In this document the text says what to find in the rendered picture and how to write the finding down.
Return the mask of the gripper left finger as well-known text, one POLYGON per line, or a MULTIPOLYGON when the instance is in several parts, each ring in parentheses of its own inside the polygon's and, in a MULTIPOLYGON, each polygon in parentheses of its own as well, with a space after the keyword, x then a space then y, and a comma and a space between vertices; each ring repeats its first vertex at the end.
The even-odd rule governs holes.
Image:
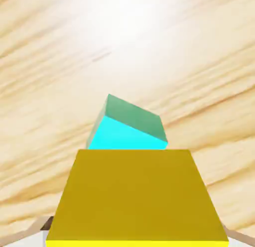
POLYGON ((28 229, 0 239, 0 247, 46 247, 53 216, 40 217, 28 229))

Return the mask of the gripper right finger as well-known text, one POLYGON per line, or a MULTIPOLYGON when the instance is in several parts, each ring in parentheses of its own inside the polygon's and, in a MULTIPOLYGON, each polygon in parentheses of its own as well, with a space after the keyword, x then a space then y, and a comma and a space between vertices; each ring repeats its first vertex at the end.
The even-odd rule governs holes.
POLYGON ((229 230, 225 225, 223 228, 229 239, 229 247, 255 247, 255 238, 229 230))

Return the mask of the small yellow cube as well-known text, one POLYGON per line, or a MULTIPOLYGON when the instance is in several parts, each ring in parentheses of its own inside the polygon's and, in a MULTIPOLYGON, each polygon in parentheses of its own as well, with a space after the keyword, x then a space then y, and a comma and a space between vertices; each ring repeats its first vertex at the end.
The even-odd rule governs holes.
POLYGON ((46 247, 228 247, 190 151, 78 151, 46 247))

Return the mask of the small cyan cube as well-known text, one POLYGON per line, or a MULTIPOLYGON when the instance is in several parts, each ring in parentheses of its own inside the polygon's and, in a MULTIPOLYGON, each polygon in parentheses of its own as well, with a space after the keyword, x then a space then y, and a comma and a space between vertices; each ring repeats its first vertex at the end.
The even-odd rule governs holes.
POLYGON ((86 149, 166 149, 160 116, 109 94, 86 149))

